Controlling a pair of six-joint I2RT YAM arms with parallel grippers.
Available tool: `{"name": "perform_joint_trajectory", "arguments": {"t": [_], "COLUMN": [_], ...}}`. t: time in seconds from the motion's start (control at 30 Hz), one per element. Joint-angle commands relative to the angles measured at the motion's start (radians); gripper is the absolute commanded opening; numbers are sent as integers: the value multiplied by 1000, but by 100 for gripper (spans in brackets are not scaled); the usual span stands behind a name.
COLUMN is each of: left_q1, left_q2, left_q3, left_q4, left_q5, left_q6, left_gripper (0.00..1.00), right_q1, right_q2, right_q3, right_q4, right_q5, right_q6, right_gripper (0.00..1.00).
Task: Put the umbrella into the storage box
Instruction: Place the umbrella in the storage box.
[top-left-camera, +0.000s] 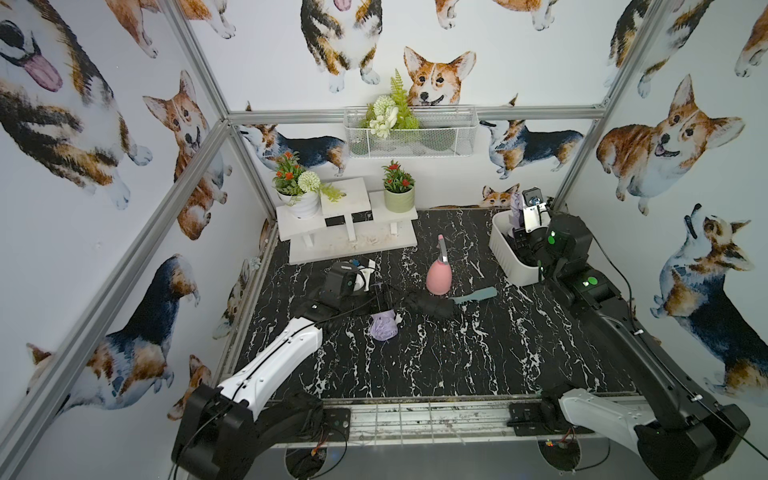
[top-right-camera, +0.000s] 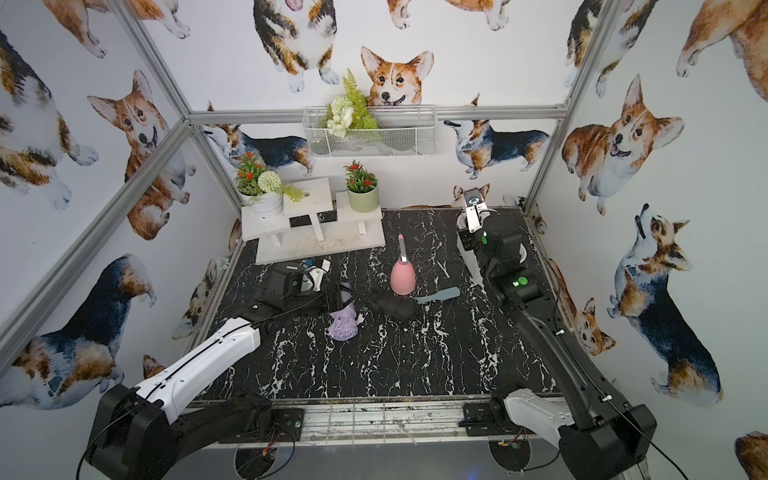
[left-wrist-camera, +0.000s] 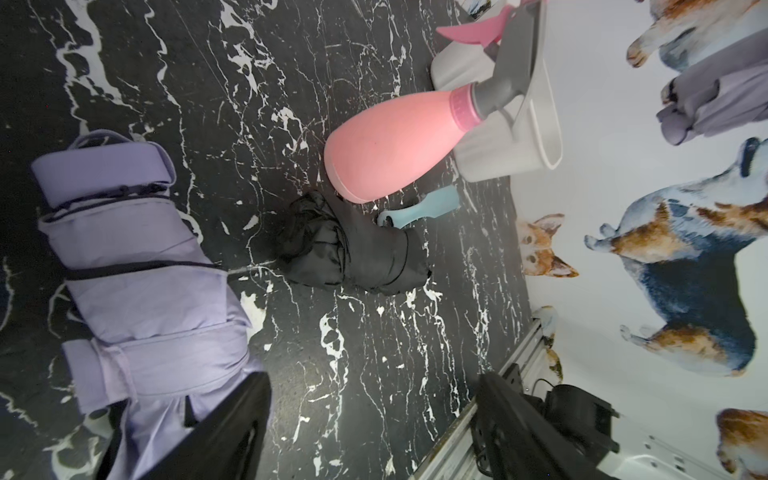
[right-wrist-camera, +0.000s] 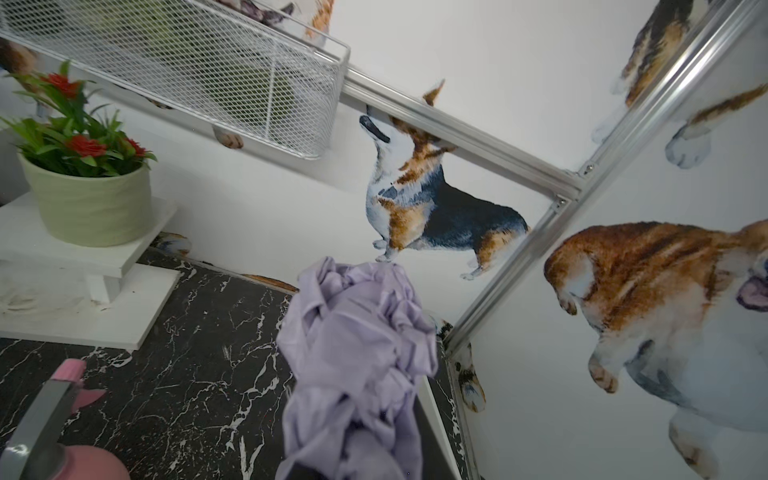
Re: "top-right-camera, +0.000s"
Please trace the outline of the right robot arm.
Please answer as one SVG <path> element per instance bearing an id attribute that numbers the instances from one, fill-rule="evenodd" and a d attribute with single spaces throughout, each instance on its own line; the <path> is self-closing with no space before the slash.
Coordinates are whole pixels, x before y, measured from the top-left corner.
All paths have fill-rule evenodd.
<path id="1" fill-rule="evenodd" d="M 576 479 L 613 479 L 640 465 L 656 446 L 654 415 L 629 403 L 579 346 L 556 296 L 527 268 L 519 231 L 480 201 L 465 205 L 457 227 L 468 270 L 535 348 L 566 403 L 518 388 L 500 402 L 505 417 L 556 447 Z"/>

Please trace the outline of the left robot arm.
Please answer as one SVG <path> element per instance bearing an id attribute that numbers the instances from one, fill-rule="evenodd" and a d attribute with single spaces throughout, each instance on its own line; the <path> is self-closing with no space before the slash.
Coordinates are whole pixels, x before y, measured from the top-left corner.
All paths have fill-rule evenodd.
<path id="1" fill-rule="evenodd" d="M 180 460 L 223 439 L 278 437 L 272 403 L 245 392 L 193 412 L 190 403 L 265 337 L 302 318 L 343 309 L 353 290 L 329 270 L 287 262 L 268 267 L 254 296 L 209 338 L 133 387 L 116 385 L 98 405 L 79 460 L 110 479 L 161 479 Z"/>

